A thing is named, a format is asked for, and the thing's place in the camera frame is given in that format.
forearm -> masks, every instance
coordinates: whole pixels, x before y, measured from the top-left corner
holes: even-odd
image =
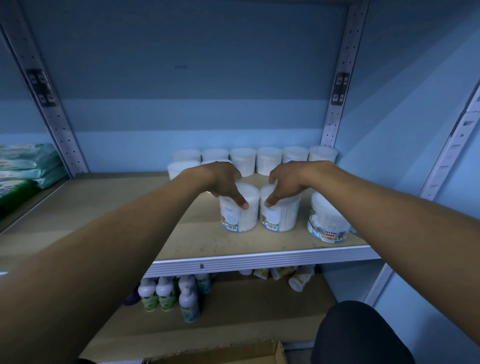
[[[28,332],[32,343],[17,340],[22,348],[2,345],[0,357],[15,353],[22,362],[33,362],[30,355],[52,360],[51,344],[58,362],[72,352],[79,354],[131,292],[204,188],[198,176],[181,174],[60,239],[0,279],[1,342]],[[24,358],[18,356],[20,350]]]
[[[330,163],[319,165],[311,185],[402,278],[480,343],[477,220]]]

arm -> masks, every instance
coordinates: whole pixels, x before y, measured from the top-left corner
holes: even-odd
[[[58,240],[0,279],[0,362],[69,363],[122,304],[204,191],[248,208],[237,169],[217,162]]]
[[[480,344],[480,221],[355,177],[331,162],[278,166],[265,202],[320,192],[425,299]]]

stacked package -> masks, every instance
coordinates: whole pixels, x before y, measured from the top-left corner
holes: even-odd
[[[0,146],[0,218],[66,175],[50,144]]]

person's right arm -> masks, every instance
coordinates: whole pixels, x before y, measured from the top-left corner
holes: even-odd
[[[275,168],[265,202],[313,188],[392,269],[480,344],[480,221],[349,174],[328,161]]]

dark pants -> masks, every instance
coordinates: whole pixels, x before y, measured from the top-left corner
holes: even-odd
[[[365,303],[344,301],[317,332],[312,364],[414,364],[408,348],[380,314]]]

